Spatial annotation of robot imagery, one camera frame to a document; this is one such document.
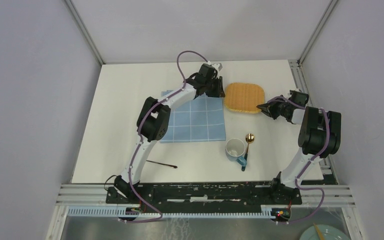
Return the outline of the woven bamboo placemat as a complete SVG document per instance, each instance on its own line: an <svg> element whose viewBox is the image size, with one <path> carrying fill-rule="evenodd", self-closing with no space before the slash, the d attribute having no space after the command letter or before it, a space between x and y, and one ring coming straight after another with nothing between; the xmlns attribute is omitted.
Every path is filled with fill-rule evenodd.
<svg viewBox="0 0 384 240"><path fill-rule="evenodd" d="M258 105L265 103L264 89L253 83L233 82L225 89L224 106L232 112L258 114Z"/></svg>

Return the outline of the blue checked cloth napkin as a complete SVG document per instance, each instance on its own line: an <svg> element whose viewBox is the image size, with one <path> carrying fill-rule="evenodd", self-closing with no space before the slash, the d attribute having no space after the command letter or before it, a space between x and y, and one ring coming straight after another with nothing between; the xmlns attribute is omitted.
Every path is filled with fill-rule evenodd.
<svg viewBox="0 0 384 240"><path fill-rule="evenodd" d="M205 94L170 113L161 143L216 142L226 140L223 99Z"/></svg>

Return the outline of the white blue mug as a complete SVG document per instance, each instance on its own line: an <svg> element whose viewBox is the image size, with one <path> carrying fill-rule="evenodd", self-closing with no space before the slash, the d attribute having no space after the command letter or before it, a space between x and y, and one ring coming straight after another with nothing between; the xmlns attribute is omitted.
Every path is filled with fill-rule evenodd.
<svg viewBox="0 0 384 240"><path fill-rule="evenodd" d="M244 158L246 152L246 146L244 142L238 138L229 139L225 144L225 155L230 162L235 162L241 167L247 165L247 161Z"/></svg>

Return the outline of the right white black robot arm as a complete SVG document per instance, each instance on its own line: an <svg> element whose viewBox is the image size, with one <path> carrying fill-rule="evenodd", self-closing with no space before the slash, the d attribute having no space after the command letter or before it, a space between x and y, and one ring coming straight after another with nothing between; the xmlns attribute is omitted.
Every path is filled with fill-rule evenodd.
<svg viewBox="0 0 384 240"><path fill-rule="evenodd" d="M306 93L290 90L289 94L289 98L280 95L257 105L263 114L274 120L284 117L287 122L300 125L297 153L270 183L268 196L275 204L282 204L289 196L295 197L312 167L334 155L341 144L341 113L308 106L310 97Z"/></svg>

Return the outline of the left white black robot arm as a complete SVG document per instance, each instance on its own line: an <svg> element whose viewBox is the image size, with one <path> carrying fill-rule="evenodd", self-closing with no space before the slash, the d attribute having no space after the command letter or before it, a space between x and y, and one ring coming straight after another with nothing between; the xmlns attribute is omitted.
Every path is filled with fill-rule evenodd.
<svg viewBox="0 0 384 240"><path fill-rule="evenodd" d="M137 141L131 160L120 175L115 178L114 188L118 197L129 204L136 200L135 188L141 179L146 160L154 147L169 129L171 111L201 95L211 98L224 98L221 63L206 62L198 72L183 80L183 85L156 99L148 97L137 119Z"/></svg>

